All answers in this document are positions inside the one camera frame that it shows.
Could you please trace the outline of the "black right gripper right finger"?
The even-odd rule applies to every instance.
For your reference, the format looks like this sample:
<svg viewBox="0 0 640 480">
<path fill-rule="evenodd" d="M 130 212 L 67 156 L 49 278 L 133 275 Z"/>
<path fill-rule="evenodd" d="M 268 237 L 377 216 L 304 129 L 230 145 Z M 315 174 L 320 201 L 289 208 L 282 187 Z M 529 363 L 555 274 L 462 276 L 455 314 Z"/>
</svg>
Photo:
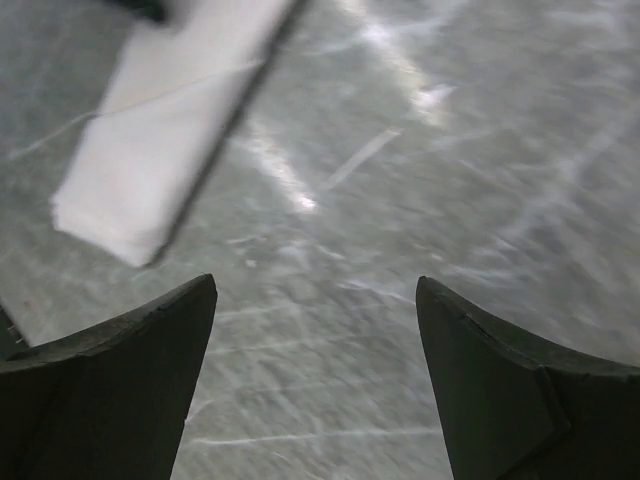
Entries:
<svg viewBox="0 0 640 480">
<path fill-rule="evenodd" d="M 457 479 L 639 475 L 639 370 L 539 337 L 421 277 L 419 331 Z"/>
</svg>

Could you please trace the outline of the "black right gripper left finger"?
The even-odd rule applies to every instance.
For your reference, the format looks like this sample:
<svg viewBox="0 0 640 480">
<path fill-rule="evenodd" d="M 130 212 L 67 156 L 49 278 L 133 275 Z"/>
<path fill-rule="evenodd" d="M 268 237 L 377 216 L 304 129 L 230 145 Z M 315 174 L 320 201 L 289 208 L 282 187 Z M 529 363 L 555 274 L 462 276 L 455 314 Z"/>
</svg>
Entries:
<svg viewBox="0 0 640 480">
<path fill-rule="evenodd" d="M 1 318 L 5 479 L 167 479 L 211 335 L 214 278 L 32 346 Z"/>
</svg>

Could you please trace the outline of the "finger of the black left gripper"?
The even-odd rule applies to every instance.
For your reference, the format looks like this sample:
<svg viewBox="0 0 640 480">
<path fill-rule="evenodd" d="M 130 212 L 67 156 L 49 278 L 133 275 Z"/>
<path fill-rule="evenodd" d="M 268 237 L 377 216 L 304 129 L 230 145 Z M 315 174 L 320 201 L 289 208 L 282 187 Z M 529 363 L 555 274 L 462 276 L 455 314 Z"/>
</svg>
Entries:
<svg viewBox="0 0 640 480">
<path fill-rule="evenodd" d="M 126 10 L 136 17 L 154 23 L 166 21 L 166 6 L 161 0 L 104 0 L 104 3 Z"/>
</svg>

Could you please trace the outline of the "white cloth napkin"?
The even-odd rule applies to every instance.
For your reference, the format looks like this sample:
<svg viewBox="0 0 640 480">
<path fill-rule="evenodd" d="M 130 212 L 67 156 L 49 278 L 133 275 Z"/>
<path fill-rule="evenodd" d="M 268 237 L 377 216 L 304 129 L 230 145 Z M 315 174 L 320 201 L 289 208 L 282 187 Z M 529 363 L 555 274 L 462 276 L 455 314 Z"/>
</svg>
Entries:
<svg viewBox="0 0 640 480">
<path fill-rule="evenodd" d="M 54 228 L 149 264 L 292 7 L 173 1 L 166 25 L 137 23 L 52 197 Z"/>
</svg>

